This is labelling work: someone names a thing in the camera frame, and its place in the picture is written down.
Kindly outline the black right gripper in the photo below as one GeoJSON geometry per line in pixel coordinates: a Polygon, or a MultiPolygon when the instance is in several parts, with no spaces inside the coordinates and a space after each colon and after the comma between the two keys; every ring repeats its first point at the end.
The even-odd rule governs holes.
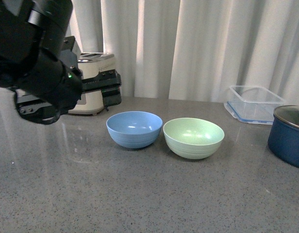
{"type": "Polygon", "coordinates": [[[101,91],[104,107],[121,103],[121,76],[114,70],[100,71],[83,79],[78,68],[75,37],[66,37],[60,58],[53,60],[45,50],[40,51],[33,68],[18,80],[18,88],[26,93],[14,93],[19,116],[37,124],[53,124],[61,115],[72,110],[83,94],[101,91]]]}

